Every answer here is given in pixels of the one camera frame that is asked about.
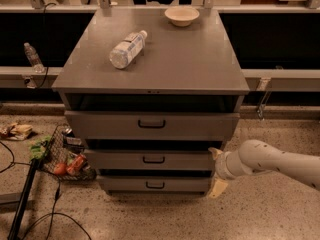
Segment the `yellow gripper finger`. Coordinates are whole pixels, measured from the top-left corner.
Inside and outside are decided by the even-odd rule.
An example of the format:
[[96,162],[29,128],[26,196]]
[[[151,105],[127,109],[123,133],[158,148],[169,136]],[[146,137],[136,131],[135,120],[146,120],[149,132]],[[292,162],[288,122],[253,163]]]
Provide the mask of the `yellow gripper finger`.
[[226,180],[215,178],[212,182],[212,187],[208,192],[210,198],[219,197],[228,187],[228,182]]
[[209,151],[211,152],[214,160],[217,160],[220,157],[220,155],[222,154],[222,151],[220,149],[216,149],[214,147],[210,147]]

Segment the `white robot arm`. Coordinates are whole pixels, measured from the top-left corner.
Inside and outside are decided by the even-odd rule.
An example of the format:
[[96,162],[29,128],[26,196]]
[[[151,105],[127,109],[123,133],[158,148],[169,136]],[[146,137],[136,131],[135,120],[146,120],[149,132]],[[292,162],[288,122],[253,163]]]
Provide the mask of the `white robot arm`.
[[247,140],[235,151],[210,148],[214,176],[208,196],[219,197],[231,180],[269,171],[281,173],[320,190],[320,157],[279,150],[259,140]]

